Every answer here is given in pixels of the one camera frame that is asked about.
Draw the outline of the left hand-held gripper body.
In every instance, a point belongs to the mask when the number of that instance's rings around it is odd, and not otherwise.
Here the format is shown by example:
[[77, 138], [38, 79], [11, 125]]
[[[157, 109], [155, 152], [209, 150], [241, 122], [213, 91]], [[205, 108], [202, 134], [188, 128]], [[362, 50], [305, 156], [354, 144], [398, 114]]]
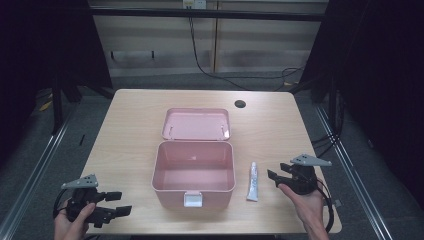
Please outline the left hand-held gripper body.
[[[101, 202], [108, 197], [107, 192], [97, 190], [98, 181], [94, 174], [90, 174], [80, 179], [73, 180], [62, 185], [63, 190], [72, 189], [71, 199], [65, 207], [66, 217], [70, 222], [74, 222], [82, 209], [89, 203]], [[95, 228], [101, 228], [104, 224], [109, 224], [116, 218], [115, 209], [96, 207], [94, 211], [84, 220], [85, 223], [92, 223]]]

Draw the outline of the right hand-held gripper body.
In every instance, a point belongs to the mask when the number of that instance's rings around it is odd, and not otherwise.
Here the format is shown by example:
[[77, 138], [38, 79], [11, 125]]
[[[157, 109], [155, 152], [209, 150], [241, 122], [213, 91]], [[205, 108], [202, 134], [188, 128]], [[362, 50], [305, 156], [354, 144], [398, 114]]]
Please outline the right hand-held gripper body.
[[293, 167], [293, 172], [289, 173], [291, 177], [287, 178], [285, 185], [298, 195], [307, 195], [318, 187], [315, 167], [330, 167], [332, 162], [301, 154], [294, 157], [288, 165]]

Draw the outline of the white ointment tube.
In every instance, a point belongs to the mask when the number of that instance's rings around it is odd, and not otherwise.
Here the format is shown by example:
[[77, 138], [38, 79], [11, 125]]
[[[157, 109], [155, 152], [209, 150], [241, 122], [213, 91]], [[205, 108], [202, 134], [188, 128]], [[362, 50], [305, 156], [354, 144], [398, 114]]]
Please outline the white ointment tube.
[[249, 201], [258, 201], [258, 167], [256, 162], [252, 162], [249, 173], [249, 188], [246, 199]]

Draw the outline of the pink plastic storage box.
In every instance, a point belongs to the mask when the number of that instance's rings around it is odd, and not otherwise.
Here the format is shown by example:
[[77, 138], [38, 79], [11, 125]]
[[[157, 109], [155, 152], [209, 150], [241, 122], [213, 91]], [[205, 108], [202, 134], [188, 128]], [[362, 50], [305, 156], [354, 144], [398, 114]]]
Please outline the pink plastic storage box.
[[152, 177], [162, 206], [227, 207], [236, 186], [228, 111], [171, 108], [162, 137]]

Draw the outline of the person's right hand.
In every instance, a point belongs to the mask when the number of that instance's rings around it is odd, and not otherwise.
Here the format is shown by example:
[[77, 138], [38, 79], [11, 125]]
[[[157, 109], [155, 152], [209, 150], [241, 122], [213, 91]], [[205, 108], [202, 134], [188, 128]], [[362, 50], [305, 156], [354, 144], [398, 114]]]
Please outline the person's right hand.
[[299, 219], [307, 230], [325, 229], [323, 196], [318, 190], [307, 195], [298, 195], [285, 184], [279, 184], [278, 188], [292, 201]]

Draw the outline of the person's left hand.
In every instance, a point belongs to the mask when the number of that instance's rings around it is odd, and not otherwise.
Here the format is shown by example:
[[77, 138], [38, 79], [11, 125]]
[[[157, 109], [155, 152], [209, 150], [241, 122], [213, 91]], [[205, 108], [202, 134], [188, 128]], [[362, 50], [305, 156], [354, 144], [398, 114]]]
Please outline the person's left hand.
[[54, 240], [83, 240], [89, 229], [85, 220], [93, 213], [96, 204], [89, 203], [86, 205], [73, 222], [67, 219], [65, 210], [67, 205], [68, 201], [65, 201], [62, 204], [63, 209], [54, 219]]

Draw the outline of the black metal stand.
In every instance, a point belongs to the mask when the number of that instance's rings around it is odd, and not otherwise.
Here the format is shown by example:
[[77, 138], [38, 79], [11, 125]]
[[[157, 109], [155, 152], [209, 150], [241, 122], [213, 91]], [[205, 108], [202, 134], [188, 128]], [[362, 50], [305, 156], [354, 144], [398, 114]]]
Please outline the black metal stand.
[[52, 103], [54, 112], [54, 125], [52, 134], [55, 135], [63, 124], [61, 86], [57, 77], [54, 77], [52, 80]]

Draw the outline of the dark curtain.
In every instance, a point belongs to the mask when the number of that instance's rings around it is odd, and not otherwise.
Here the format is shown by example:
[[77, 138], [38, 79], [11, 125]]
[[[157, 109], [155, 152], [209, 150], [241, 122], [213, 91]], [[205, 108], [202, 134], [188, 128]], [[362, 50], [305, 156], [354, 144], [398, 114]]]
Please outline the dark curtain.
[[335, 85], [424, 210], [424, 0], [328, 0], [301, 81]]
[[112, 86], [88, 0], [0, 0], [0, 169], [23, 136], [36, 94], [59, 88], [71, 101], [78, 87]]

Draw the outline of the black horizontal metal bar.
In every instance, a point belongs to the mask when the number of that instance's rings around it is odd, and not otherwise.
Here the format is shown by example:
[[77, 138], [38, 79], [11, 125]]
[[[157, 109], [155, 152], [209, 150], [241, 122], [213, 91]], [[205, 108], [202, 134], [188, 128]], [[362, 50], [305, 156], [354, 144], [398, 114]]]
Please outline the black horizontal metal bar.
[[214, 18], [214, 19], [247, 19], [247, 20], [278, 20], [322, 22], [324, 14], [254, 12], [229, 10], [187, 10], [187, 9], [135, 9], [93, 7], [89, 9], [92, 15], [102, 16], [134, 16], [134, 17], [181, 17], [181, 18]]

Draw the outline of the grey metal floor rail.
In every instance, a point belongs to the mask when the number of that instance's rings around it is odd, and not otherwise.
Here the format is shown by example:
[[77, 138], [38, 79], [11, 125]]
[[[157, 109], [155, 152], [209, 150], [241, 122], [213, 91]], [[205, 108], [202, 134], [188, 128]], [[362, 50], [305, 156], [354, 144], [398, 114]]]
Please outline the grey metal floor rail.
[[58, 128], [56, 133], [49, 138], [49, 142], [39, 157], [37, 165], [29, 175], [29, 178], [27, 179], [23, 189], [20, 191], [18, 198], [15, 200], [15, 203], [12, 205], [11, 209], [5, 216], [4, 221], [0, 225], [0, 240], [12, 240], [29, 206], [34, 192], [38, 188], [41, 179], [43, 178], [56, 153], [57, 148], [62, 142], [62, 139], [68, 129], [69, 121], [72, 119], [76, 109], [76, 105], [73, 105], [70, 108], [69, 113], [62, 125]]
[[379, 240], [394, 240], [382, 214], [367, 191], [342, 141], [335, 136], [335, 133], [331, 129], [329, 117], [325, 109], [321, 105], [318, 105], [315, 106], [315, 110], [377, 238]]

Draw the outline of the white wall socket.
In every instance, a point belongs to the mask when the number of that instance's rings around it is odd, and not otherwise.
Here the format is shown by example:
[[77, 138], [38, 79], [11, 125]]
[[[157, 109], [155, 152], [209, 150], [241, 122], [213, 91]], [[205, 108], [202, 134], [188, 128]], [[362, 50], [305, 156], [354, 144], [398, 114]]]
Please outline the white wall socket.
[[206, 10], [207, 2], [206, 0], [182, 0], [182, 6], [184, 9]]

